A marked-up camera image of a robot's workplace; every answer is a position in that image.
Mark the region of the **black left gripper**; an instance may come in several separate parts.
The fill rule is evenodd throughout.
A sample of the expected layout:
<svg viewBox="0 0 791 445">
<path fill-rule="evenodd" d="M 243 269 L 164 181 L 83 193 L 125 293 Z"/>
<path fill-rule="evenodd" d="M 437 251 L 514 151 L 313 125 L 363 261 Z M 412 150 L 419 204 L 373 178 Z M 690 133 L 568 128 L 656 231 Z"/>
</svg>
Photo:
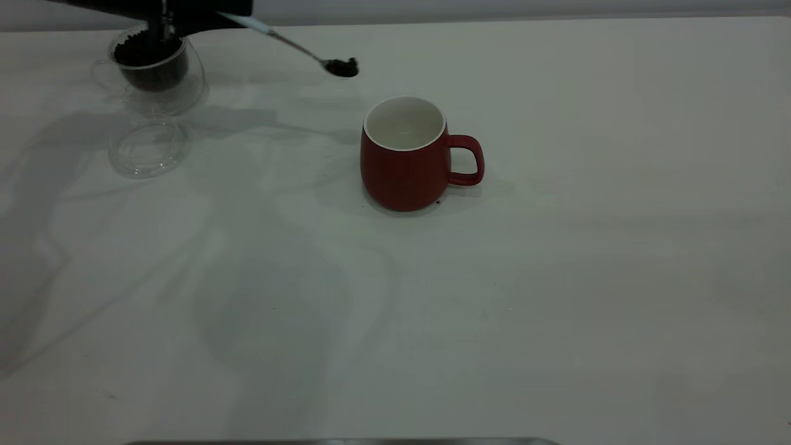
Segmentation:
<svg viewBox="0 0 791 445">
<path fill-rule="evenodd" d="M 218 29 L 243 28 L 225 17 L 249 17 L 254 1 L 176 1 L 176 32 L 167 1 L 49 1 L 88 11 L 141 20 L 153 39 L 172 39 Z"/>
</svg>

